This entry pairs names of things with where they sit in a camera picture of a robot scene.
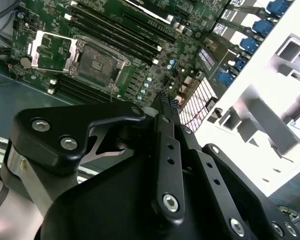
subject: metal bolt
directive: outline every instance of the metal bolt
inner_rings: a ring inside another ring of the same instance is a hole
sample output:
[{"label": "metal bolt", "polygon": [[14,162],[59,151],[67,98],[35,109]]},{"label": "metal bolt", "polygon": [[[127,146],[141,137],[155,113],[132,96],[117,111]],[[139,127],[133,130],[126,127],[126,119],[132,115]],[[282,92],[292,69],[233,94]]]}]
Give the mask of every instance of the metal bolt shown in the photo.
[{"label": "metal bolt", "polygon": [[213,150],[216,154],[220,153],[220,152],[219,152],[219,149],[216,148],[215,146],[212,146],[212,150]]},{"label": "metal bolt", "polygon": [[191,129],[188,128],[187,126],[183,126],[183,129],[185,130],[185,132],[186,132],[187,134],[192,134]]},{"label": "metal bolt", "polygon": [[170,211],[170,212],[176,212],[179,208],[179,204],[177,199],[170,195],[170,194],[165,194],[163,196],[163,204],[166,206],[166,208]]},{"label": "metal bolt", "polygon": [[31,124],[32,128],[38,132],[46,132],[50,129],[50,124],[45,120],[34,120]]},{"label": "metal bolt", "polygon": [[19,12],[18,15],[17,15],[17,17],[18,17],[19,19],[24,19],[25,16],[24,16],[21,12]]},{"label": "metal bolt", "polygon": [[26,159],[22,158],[20,161],[20,170],[24,169],[26,167]]},{"label": "metal bolt", "polygon": [[245,235],[245,229],[244,227],[241,225],[241,223],[234,219],[231,218],[230,219],[230,225],[232,230],[239,236],[239,237],[243,237]]},{"label": "metal bolt", "polygon": [[162,116],[162,120],[165,121],[167,124],[170,123],[170,120],[166,118],[165,116]]},{"label": "metal bolt", "polygon": [[292,234],[292,236],[296,237],[297,236],[297,232],[296,230],[287,222],[284,223],[286,229],[288,229],[289,233]]},{"label": "metal bolt", "polygon": [[272,227],[281,237],[284,235],[284,232],[282,231],[281,227],[279,227],[279,225],[275,222],[272,223]]},{"label": "metal bolt", "polygon": [[132,109],[132,112],[134,112],[135,114],[138,114],[138,115],[141,114],[141,112],[139,111],[138,108],[133,106],[131,109]]},{"label": "metal bolt", "polygon": [[64,137],[60,141],[61,147],[67,150],[74,150],[78,147],[78,143],[72,137]]}]

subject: blue floor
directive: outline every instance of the blue floor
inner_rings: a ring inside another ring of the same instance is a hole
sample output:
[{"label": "blue floor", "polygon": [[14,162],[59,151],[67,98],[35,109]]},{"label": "blue floor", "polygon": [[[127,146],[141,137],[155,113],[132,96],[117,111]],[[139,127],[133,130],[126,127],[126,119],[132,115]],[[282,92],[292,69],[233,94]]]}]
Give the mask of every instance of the blue floor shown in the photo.
[{"label": "blue floor", "polygon": [[300,231],[300,173],[273,193],[269,199],[277,206],[287,206],[298,212],[299,220],[294,223]]}]

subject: motherboard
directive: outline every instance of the motherboard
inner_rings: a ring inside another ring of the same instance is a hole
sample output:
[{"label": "motherboard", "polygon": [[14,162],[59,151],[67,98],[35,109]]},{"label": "motherboard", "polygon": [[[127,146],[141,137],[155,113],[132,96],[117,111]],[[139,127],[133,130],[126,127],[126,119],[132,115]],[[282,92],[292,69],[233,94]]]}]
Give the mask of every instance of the motherboard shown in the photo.
[{"label": "motherboard", "polygon": [[23,0],[11,59],[19,79],[71,104],[132,101],[199,84],[196,55],[228,0]]}]

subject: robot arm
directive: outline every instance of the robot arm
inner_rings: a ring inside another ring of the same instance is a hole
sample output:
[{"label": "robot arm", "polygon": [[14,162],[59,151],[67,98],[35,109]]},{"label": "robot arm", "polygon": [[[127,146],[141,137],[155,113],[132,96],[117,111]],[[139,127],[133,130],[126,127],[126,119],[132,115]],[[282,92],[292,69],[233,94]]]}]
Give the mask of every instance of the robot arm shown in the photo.
[{"label": "robot arm", "polygon": [[[40,239],[299,240],[218,146],[198,144],[177,105],[161,93],[145,112],[130,102],[20,112],[4,168],[44,217]],[[85,156],[124,149],[134,155],[78,184]]]}]

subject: blue connector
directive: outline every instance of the blue connector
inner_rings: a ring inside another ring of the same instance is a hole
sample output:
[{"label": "blue connector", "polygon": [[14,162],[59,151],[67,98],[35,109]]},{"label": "blue connector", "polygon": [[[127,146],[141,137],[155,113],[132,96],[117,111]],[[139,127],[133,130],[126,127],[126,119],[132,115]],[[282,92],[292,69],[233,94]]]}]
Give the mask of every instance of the blue connector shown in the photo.
[{"label": "blue connector", "polygon": [[290,6],[290,2],[286,0],[275,0],[269,2],[268,6],[266,6],[266,9],[275,15],[282,16]]},{"label": "blue connector", "polygon": [[218,81],[222,82],[227,87],[229,87],[233,83],[233,81],[235,80],[235,76],[232,75],[230,72],[219,71],[216,74],[216,79]]},{"label": "blue connector", "polygon": [[239,56],[234,61],[235,61],[234,68],[237,69],[239,72],[241,72],[241,70],[244,68],[248,60],[243,56]]},{"label": "blue connector", "polygon": [[256,31],[258,34],[266,37],[270,31],[274,28],[275,24],[271,21],[261,19],[259,21],[254,22],[252,29]]},{"label": "blue connector", "polygon": [[249,54],[254,54],[260,43],[252,37],[244,38],[240,42],[240,46]]}]

